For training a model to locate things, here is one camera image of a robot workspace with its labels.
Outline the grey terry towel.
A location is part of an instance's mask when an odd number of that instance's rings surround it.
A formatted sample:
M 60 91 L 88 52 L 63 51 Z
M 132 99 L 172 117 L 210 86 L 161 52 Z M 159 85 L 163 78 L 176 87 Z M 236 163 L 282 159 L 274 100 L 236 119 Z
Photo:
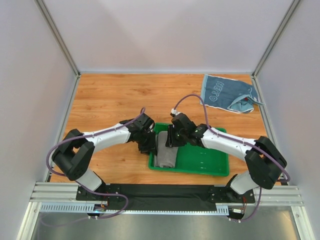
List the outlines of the grey terry towel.
M 158 168 L 175 168 L 178 147 L 167 147 L 167 131 L 160 131 L 156 137 L 157 154 L 154 156 L 153 165 Z

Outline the blue patterned towel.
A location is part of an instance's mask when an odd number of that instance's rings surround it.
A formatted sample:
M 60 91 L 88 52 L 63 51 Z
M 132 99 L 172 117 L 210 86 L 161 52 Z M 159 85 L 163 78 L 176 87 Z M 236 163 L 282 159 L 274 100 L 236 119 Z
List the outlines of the blue patterned towel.
M 255 105 L 263 105 L 253 85 L 208 74 L 203 78 L 200 96 L 208 107 L 237 114 L 248 114 Z

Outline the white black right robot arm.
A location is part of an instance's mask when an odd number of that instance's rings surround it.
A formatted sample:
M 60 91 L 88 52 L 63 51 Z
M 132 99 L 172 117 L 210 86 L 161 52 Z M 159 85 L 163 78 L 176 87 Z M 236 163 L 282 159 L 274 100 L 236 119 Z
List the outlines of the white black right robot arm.
M 235 193 L 243 195 L 258 187 L 270 190 L 280 175 L 286 174 L 287 161 L 268 137 L 242 138 L 208 124 L 196 125 L 182 112 L 173 111 L 171 116 L 167 147 L 190 144 L 232 155 L 246 163 L 247 171 L 235 175 L 227 184 Z

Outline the green plastic tray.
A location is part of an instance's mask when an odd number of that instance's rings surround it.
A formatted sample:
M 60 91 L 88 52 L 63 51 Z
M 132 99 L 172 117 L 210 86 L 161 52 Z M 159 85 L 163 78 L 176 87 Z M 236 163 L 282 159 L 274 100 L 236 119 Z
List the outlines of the green plastic tray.
M 154 132 L 167 132 L 167 123 L 156 123 Z M 155 171 L 176 172 L 186 174 L 210 175 L 214 177 L 227 177 L 230 173 L 228 154 L 215 150 L 193 146 L 187 143 L 178 147 L 175 168 L 160 168 L 154 166 L 155 155 L 150 154 L 148 167 Z

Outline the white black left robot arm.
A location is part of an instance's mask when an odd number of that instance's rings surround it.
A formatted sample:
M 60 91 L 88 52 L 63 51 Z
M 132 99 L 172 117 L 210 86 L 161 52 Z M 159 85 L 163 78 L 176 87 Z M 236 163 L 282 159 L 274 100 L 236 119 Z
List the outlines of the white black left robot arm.
M 104 194 L 104 181 L 89 168 L 92 156 L 106 148 L 135 142 L 142 154 L 156 154 L 155 122 L 145 113 L 134 119 L 93 132 L 71 130 L 51 155 L 53 163 L 70 180 L 77 182 L 88 192 Z

